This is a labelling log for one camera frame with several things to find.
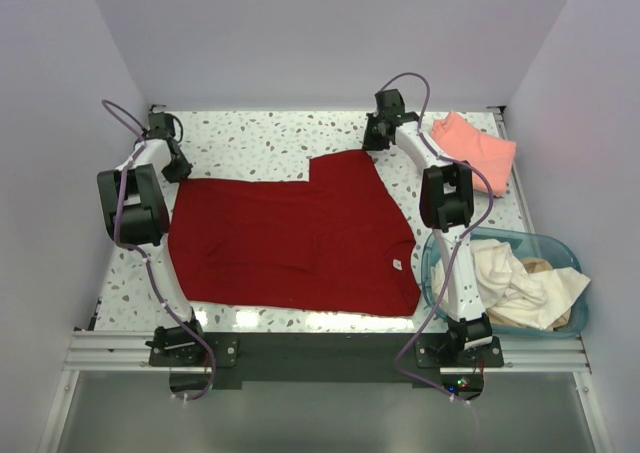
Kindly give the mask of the red t shirt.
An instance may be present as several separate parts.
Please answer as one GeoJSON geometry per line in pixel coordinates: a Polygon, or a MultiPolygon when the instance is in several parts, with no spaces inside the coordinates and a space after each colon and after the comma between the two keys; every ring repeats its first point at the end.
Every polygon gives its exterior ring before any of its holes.
{"type": "Polygon", "coordinates": [[[192,301],[410,316],[414,234],[373,159],[313,158],[305,181],[189,179],[168,247],[192,301]]]}

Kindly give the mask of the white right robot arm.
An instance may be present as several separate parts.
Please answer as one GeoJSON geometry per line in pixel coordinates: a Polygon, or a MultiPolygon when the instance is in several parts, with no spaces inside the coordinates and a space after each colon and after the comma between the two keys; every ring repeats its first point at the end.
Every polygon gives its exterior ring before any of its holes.
{"type": "Polygon", "coordinates": [[[419,213],[435,238],[444,279],[433,310],[447,307],[445,354],[459,366],[479,359],[493,332],[476,280],[471,232],[474,214],[473,169],[446,153],[421,131],[422,116],[406,109],[397,89],[375,94],[376,110],[367,115],[366,151],[398,147],[422,174],[419,213]]]}

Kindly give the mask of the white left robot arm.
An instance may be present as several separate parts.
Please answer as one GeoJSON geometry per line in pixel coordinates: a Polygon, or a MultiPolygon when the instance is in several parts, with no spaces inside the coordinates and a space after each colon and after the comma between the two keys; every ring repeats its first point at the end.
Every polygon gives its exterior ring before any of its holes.
{"type": "Polygon", "coordinates": [[[173,114],[152,107],[148,125],[130,126],[137,136],[132,153],[118,167],[97,174],[107,233],[120,248],[142,257],[159,319],[151,348],[154,366],[196,366],[208,357],[207,341],[177,278],[168,248],[170,214],[160,181],[177,184],[192,164],[180,143],[184,127],[173,114]]]}

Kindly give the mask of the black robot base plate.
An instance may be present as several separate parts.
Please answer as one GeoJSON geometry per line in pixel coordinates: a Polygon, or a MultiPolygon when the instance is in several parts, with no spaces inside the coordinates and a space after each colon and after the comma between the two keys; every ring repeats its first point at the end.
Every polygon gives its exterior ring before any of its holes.
{"type": "Polygon", "coordinates": [[[409,384],[479,395],[483,374],[504,366],[502,348],[454,352],[446,334],[417,340],[401,333],[221,333],[199,340],[182,329],[159,328],[149,365],[167,368],[174,393],[239,390],[250,382],[409,384]]]}

